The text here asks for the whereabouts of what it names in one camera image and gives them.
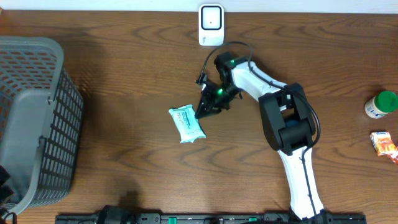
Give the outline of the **teal wet wipes pack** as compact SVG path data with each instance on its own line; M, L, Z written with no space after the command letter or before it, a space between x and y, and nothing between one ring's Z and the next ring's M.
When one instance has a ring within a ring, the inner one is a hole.
M206 138L206 134L195 117L193 105L171 108L169 109L169 114L180 133L181 144L186 142L193 143L196 139Z

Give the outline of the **green lid jar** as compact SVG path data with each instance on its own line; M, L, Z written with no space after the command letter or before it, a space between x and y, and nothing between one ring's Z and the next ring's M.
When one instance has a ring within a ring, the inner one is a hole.
M397 109L397 95L392 91L382 91L364 105L366 114L379 119Z

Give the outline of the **orange snack packet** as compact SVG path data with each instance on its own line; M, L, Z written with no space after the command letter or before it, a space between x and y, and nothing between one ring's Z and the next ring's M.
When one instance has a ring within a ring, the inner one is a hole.
M393 154L397 151L389 132L373 132L370 138L378 156Z

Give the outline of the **red orange snack bar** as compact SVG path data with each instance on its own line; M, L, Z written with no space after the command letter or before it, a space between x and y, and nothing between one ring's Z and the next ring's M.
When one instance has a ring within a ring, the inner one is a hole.
M387 155L395 164L398 164L398 150L395 150L393 153Z

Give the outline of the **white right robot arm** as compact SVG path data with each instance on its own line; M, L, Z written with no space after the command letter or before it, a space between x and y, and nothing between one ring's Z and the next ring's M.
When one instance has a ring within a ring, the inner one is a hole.
M284 165L290 210L301 222L316 222L324 209L312 166L312 149L320 138L320 122L302 86L271 78L250 56L234 58L225 52L215 58L214 65L221 84L213 83L205 73L200 74L196 83L202 91L196 118L228 110L230 102L242 91L254 98L259 104L265 138Z

